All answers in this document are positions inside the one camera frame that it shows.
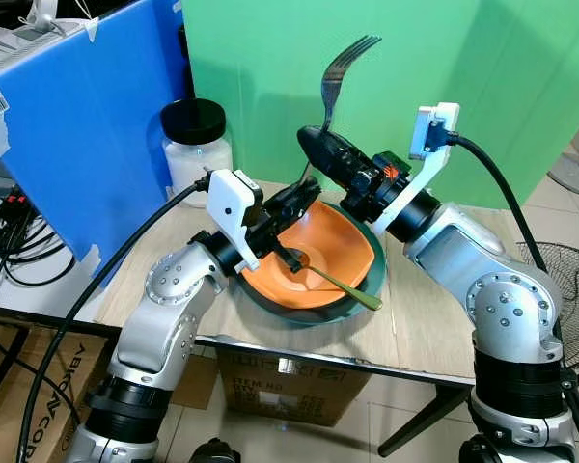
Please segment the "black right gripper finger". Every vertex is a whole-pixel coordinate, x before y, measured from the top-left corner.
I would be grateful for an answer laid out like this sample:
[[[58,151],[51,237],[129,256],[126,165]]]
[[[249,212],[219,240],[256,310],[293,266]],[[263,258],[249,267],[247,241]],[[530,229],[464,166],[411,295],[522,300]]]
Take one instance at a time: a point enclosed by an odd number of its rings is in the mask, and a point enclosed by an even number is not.
[[[308,163],[318,171],[356,171],[361,167],[361,151],[346,137],[321,126],[302,126],[297,142]]]
[[[356,147],[351,143],[302,143],[301,149],[309,164],[301,179],[318,171],[326,179],[344,182],[356,171]]]

